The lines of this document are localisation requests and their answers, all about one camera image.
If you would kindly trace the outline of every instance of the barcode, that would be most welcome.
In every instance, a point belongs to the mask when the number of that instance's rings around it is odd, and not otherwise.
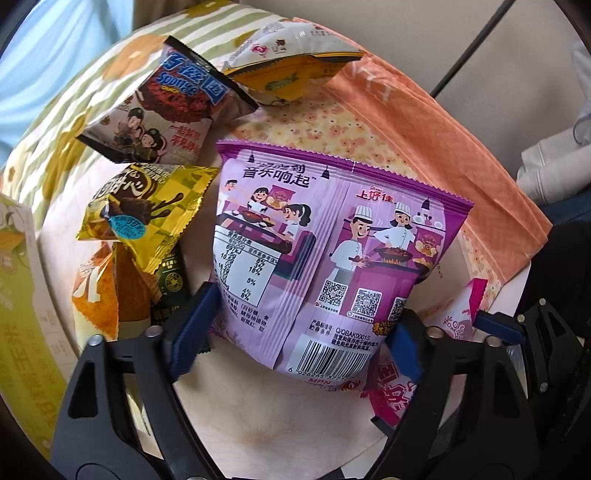
[[[363,368],[370,353],[354,352],[310,340],[297,366],[298,374],[344,380]]]

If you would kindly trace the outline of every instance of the brand logo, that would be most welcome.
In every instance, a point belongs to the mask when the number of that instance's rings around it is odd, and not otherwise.
[[[260,43],[255,43],[251,47],[251,51],[253,51],[254,53],[258,53],[261,57],[266,57],[267,52],[269,51],[269,47],[261,45]]]

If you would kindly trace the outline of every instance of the orange snack bag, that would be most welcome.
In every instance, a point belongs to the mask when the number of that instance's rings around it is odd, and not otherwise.
[[[102,242],[80,266],[72,291],[76,342],[83,349],[100,333],[108,341],[131,338],[150,326],[152,294],[127,247]]]

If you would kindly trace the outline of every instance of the screw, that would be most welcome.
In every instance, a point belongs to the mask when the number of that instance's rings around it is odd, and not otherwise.
[[[489,335],[488,337],[486,337],[484,339],[484,341],[486,342],[486,344],[488,346],[493,346],[493,347],[500,347],[501,346],[501,340],[498,337],[495,337],[494,335]]]
[[[90,337],[88,339],[88,345],[96,346],[96,345],[102,343],[102,341],[104,339],[105,339],[105,337],[103,337],[100,333],[97,333],[96,335],[93,335],[92,337]]]
[[[427,329],[427,335],[431,338],[443,338],[445,332],[439,327],[432,326]]]
[[[146,337],[157,337],[162,333],[162,331],[163,330],[160,325],[152,325],[151,327],[146,328],[146,331],[144,333]]]

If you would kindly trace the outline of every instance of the nutrition facts table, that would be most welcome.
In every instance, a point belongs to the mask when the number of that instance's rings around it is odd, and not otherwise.
[[[220,283],[232,295],[258,306],[281,254],[216,225],[213,258]]]

